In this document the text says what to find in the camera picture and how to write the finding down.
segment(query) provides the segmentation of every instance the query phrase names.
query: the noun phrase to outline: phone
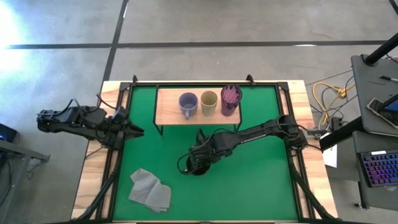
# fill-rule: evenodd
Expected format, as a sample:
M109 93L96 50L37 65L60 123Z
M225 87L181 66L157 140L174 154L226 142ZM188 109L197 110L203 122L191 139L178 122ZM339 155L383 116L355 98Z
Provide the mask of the phone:
M373 98L366 107L393 128L398 129L398 95L393 96L384 103Z

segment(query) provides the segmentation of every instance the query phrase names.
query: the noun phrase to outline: gray cloth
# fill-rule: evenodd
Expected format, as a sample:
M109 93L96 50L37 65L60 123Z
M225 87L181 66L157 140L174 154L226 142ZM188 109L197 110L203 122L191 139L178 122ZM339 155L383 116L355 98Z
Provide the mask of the gray cloth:
M139 169L130 176L134 182L129 199L149 207L155 212L166 212L170 207L172 191L162 185L152 173Z

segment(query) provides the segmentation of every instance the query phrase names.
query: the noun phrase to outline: mug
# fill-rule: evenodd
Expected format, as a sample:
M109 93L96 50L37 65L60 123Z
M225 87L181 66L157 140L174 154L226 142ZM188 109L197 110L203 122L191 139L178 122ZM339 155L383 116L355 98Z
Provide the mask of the mug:
M242 90L238 85L227 85L221 91L221 113L231 116L239 106L243 97Z
M201 112L205 116L211 116L216 111L218 96L213 91L205 91L200 96Z
M178 100L180 109L185 119L189 119L197 113L198 98L193 93L183 93Z

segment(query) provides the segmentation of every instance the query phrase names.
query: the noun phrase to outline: green tabletop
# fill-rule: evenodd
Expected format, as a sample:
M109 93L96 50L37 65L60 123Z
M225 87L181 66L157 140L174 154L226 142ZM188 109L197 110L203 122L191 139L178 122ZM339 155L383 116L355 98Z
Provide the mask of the green tabletop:
M243 123L239 130L278 117L275 87L241 89ZM126 142L113 220L297 219L283 140L267 137L240 145L205 175L182 175L177 159L195 144L198 128L211 134L233 126L165 126L161 136L153 124L155 94L155 87L134 87L130 117L145 129L145 136ZM133 186L129 176L140 168L172 189L167 212L156 213L128 199Z

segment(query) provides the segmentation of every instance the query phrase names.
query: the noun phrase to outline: electronic device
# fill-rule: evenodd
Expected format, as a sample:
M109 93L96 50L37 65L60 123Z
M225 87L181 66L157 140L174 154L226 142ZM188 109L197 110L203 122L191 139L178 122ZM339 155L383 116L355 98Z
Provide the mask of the electronic device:
M394 128L398 128L398 94L385 102L373 98L367 109Z
M13 142L17 131L9 128L3 124L0 124L0 140L5 140L7 142Z
M369 187L398 185L398 149L357 155Z

